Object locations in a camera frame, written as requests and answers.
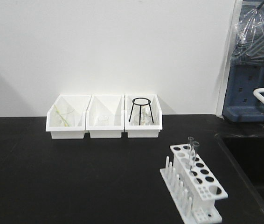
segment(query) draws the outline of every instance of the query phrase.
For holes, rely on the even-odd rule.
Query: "white plastic bin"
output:
[[[124,95],[93,95],[86,112],[91,138],[121,138],[124,131]]]
[[[140,106],[134,105],[131,120],[129,121],[132,100],[135,98],[147,98],[151,101],[151,109],[153,121],[151,121],[151,113],[149,105],[142,106],[141,124],[139,125],[139,109]],[[156,94],[152,95],[126,95],[125,96],[125,132],[128,138],[158,138],[159,132],[162,130],[162,111]]]
[[[47,113],[46,131],[52,139],[83,139],[85,113],[91,95],[60,95]]]

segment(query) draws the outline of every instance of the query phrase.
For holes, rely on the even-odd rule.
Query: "black countertop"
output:
[[[160,175],[170,145],[199,141],[200,156],[227,191],[224,224],[264,224],[264,214],[214,138],[264,136],[261,123],[214,115],[166,115],[156,139],[52,140],[46,118],[0,118],[0,223],[154,223],[182,219]]]

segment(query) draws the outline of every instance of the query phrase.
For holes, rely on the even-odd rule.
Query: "glassware in plastic bag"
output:
[[[264,66],[264,4],[243,2],[235,25],[236,43],[231,56],[233,65]]]

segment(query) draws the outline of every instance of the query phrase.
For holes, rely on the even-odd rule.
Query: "white test tube rack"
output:
[[[189,144],[170,146],[174,161],[160,169],[164,182],[185,224],[215,224],[222,218],[215,208],[215,200],[228,194],[197,154],[195,166],[188,167]]]

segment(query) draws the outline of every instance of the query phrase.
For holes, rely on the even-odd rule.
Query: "black sink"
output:
[[[264,212],[264,138],[234,135],[216,138]]]

